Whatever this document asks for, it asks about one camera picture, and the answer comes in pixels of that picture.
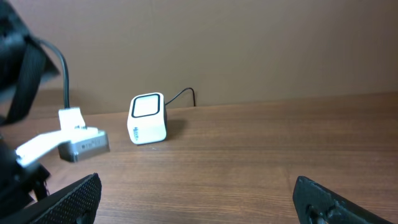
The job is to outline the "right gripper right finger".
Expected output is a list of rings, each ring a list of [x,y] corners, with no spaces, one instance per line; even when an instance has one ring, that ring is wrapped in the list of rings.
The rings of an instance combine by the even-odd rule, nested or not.
[[[292,198],[300,224],[392,224],[305,176]]]

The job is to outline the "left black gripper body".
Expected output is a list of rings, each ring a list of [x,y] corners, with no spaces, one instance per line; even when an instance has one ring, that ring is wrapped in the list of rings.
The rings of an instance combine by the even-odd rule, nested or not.
[[[46,180],[50,172],[41,164],[22,167],[17,163],[16,151],[1,140],[1,211],[17,212],[34,201],[48,195]]]

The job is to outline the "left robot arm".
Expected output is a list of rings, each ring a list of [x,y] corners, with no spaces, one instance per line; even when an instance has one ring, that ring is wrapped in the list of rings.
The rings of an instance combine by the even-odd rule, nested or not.
[[[30,111],[42,80],[58,75],[58,70],[34,40],[27,26],[9,1],[1,1],[1,99],[12,102],[1,126],[23,120]],[[23,209],[33,201],[47,196],[44,185],[49,172],[42,165],[22,167],[16,151],[1,141],[1,216]]]

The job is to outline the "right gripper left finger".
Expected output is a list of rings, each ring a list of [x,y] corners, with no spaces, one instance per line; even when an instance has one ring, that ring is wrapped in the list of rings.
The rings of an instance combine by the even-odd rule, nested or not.
[[[101,200],[97,173],[1,219],[1,224],[93,224]]]

